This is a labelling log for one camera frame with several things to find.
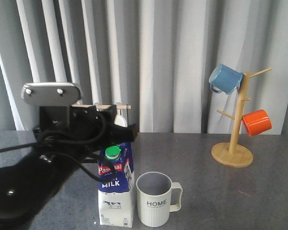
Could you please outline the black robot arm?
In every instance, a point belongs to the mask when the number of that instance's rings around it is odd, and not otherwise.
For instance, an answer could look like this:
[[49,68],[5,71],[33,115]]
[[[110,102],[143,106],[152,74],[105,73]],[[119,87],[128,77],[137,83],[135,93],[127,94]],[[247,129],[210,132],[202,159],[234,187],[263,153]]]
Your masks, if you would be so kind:
[[85,162],[118,170],[98,150],[132,142],[136,125],[115,124],[117,107],[78,105],[81,91],[69,82],[26,83],[22,98],[39,107],[36,141],[0,149],[31,151],[15,165],[0,168],[0,230],[27,230],[34,217]]

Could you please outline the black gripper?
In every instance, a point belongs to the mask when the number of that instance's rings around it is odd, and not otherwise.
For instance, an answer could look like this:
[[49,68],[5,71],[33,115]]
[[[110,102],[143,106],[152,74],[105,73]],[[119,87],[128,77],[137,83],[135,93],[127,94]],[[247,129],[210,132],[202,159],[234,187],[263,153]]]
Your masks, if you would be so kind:
[[108,125],[91,126],[69,120],[69,107],[81,98],[81,91],[74,83],[39,82],[23,85],[21,96],[29,105],[39,108],[39,124],[34,128],[35,149],[54,149],[60,145],[89,147],[92,151],[106,149],[124,142],[134,142],[136,124],[128,127]]

